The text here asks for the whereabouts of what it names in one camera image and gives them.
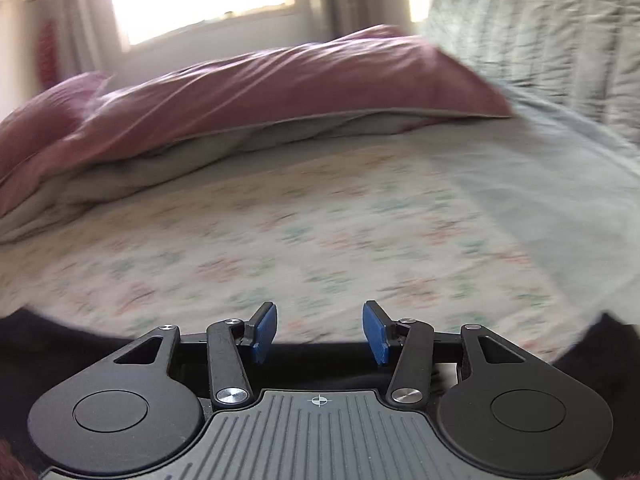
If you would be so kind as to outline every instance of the mattress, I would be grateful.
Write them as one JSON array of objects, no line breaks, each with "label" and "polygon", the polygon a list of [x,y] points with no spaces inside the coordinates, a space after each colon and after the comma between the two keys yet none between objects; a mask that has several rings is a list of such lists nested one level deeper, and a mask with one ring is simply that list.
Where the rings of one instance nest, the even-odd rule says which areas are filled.
[{"label": "mattress", "polygon": [[637,150],[504,88],[516,117],[228,158],[0,249],[0,308],[183,333],[281,313],[280,341],[361,340],[360,309],[480,322],[552,359],[601,310],[638,313]]}]

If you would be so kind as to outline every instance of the black mount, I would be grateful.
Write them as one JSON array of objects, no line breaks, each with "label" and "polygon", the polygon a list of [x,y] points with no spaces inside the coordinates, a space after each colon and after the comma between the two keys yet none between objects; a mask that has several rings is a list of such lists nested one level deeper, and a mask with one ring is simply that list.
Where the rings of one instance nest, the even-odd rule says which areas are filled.
[{"label": "black mount", "polygon": [[[267,389],[313,392],[303,406],[321,406],[330,400],[318,392],[356,388],[374,390],[393,412],[420,413],[450,452],[499,476],[569,475],[604,451],[612,430],[606,403],[486,327],[438,333],[418,320],[394,321],[374,301],[364,304],[362,323],[364,344],[271,352],[270,302],[248,321],[223,320],[204,334],[158,327],[43,395],[31,409],[30,435],[75,475],[137,475],[188,453],[219,413],[261,410]],[[432,367],[443,362],[457,363],[458,384],[432,396]],[[358,386],[344,381],[350,376],[362,378]]]}]

